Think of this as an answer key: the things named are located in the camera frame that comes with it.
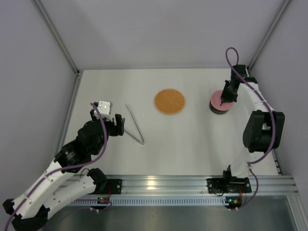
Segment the pink lunch box lid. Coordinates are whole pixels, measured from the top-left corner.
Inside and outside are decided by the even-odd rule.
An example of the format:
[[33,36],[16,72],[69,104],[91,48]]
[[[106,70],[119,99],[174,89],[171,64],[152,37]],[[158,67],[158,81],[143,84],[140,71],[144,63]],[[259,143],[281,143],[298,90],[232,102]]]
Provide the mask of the pink lunch box lid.
[[214,106],[223,106],[224,103],[232,103],[233,102],[223,102],[221,100],[221,95],[222,95],[223,90],[217,90],[213,93],[213,95],[211,96],[210,102],[214,105]]

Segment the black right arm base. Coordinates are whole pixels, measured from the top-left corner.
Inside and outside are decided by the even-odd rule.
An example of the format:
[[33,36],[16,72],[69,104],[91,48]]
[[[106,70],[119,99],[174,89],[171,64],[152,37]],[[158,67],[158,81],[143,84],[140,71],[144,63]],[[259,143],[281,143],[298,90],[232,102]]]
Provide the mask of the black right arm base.
[[210,194],[223,195],[226,193],[251,193],[252,189],[248,178],[233,178],[225,180],[223,178],[206,179],[207,188]]

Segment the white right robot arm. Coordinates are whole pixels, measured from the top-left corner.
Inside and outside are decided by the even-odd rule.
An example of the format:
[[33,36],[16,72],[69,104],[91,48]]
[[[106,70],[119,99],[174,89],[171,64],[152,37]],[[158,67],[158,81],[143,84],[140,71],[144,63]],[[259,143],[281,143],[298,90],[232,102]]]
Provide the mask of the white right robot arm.
[[243,145],[251,154],[262,153],[256,159],[245,157],[245,167],[243,164],[231,165],[234,175],[244,176],[280,146],[285,115],[268,104],[259,90],[257,80],[247,75],[244,64],[231,67],[231,78],[225,81],[222,93],[218,95],[218,106],[223,107],[221,111],[227,112],[238,99],[243,101],[251,113],[243,131]]

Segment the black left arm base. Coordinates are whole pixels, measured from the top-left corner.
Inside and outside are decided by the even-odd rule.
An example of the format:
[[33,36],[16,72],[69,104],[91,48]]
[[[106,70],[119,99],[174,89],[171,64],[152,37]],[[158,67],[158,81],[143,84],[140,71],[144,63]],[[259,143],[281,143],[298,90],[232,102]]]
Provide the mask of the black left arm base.
[[92,194],[121,194],[122,192],[122,179],[108,179],[103,189],[98,189]]

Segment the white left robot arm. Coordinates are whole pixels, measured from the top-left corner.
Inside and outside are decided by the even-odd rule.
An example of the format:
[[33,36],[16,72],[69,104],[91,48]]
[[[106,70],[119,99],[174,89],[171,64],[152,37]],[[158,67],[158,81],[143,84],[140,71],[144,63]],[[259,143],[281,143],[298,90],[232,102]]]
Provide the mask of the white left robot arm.
[[123,136],[125,120],[120,114],[113,119],[91,114],[74,140],[64,145],[39,179],[22,195],[7,199],[3,208],[10,215],[5,230],[37,231],[63,207],[80,197],[104,192],[108,179],[99,169],[88,173],[65,189],[59,187],[83,167],[98,161],[105,152],[109,137]]

